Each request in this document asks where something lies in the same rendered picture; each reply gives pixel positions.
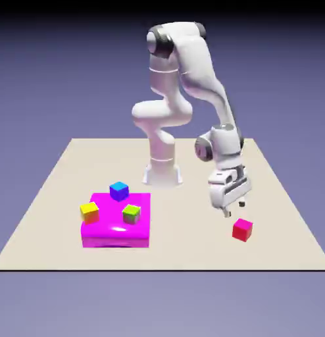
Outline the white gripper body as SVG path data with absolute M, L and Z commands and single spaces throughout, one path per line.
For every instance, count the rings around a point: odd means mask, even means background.
M 242 198 L 251 190 L 251 181 L 244 177 L 231 184 L 210 184 L 209 195 L 214 208 L 226 208 L 233 202 Z

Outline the small red cube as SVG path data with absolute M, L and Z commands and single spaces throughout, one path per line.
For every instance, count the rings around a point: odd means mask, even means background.
M 253 223 L 245 219 L 238 219 L 232 229 L 232 237 L 242 242 L 246 242 L 253 230 Z

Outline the small green cube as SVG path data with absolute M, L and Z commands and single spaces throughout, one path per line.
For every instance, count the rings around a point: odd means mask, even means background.
M 136 224 L 141 216 L 141 207 L 128 204 L 122 210 L 122 219 L 126 224 Z

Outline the small blue cube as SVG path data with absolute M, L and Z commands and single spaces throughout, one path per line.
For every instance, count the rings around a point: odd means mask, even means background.
M 129 195 L 129 186 L 123 182 L 115 182 L 109 186 L 110 196 L 116 201 L 123 201 Z

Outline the small yellow cube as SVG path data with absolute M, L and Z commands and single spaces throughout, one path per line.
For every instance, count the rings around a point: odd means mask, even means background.
M 84 224 L 93 224 L 99 221 L 99 208 L 95 202 L 80 205 L 80 214 Z

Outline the large magenta box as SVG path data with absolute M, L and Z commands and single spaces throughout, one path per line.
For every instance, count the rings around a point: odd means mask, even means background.
M 99 221 L 81 225 L 84 247 L 149 247 L 151 195 L 131 193 L 123 201 L 114 200 L 108 193 L 94 193 L 91 198 L 99 208 Z M 123 221 L 122 211 L 127 205 L 141 208 L 135 224 Z

